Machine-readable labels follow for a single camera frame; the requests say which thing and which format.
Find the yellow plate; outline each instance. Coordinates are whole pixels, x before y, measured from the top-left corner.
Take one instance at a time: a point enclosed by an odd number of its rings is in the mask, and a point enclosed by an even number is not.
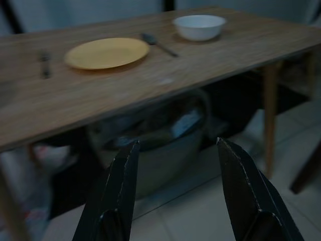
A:
[[[148,52],[149,45],[138,39],[101,39],[73,48],[65,62],[79,69],[106,69],[134,62]]]

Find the bowl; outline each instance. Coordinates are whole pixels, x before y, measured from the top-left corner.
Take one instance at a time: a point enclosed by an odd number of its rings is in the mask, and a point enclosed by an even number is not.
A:
[[[191,41],[205,41],[221,33],[225,18],[214,15],[189,15],[173,21],[179,35]]]

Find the table top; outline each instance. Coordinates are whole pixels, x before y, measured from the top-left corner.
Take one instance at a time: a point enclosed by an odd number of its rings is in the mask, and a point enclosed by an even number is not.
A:
[[[213,14],[227,19],[222,35],[196,43],[181,39],[176,17]],[[154,34],[180,57],[157,46],[133,64],[85,71],[64,64],[71,48],[109,37]],[[217,7],[166,12],[0,39],[0,151],[144,106],[258,67],[321,43],[321,30]],[[39,52],[50,53],[43,79]]]

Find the white floor tile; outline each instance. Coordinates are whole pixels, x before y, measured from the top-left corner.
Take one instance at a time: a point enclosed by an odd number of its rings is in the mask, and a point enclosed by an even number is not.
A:
[[[276,118],[275,143],[284,141],[305,128],[287,114],[280,114]],[[259,109],[245,130],[230,140],[240,145],[250,155],[262,152],[264,150],[264,110]]]
[[[321,126],[316,126],[277,146],[271,178],[272,184],[282,197],[299,209],[319,230],[321,230],[321,171],[319,177],[302,193],[294,195],[289,187],[321,140],[320,133]],[[260,169],[264,169],[262,156],[255,156],[254,160]]]
[[[159,212],[175,241],[235,240],[220,177],[160,207]]]
[[[304,240],[321,240],[321,232],[315,226],[313,226],[313,224],[305,216],[303,216],[294,206],[292,206],[292,204],[285,200],[284,202],[297,228],[301,232],[301,235],[303,236]]]
[[[130,241],[170,241],[165,225],[156,210],[133,221]]]
[[[83,209],[84,205],[52,219],[42,241],[71,241]]]
[[[306,127],[321,123],[321,98],[303,103],[286,114]]]

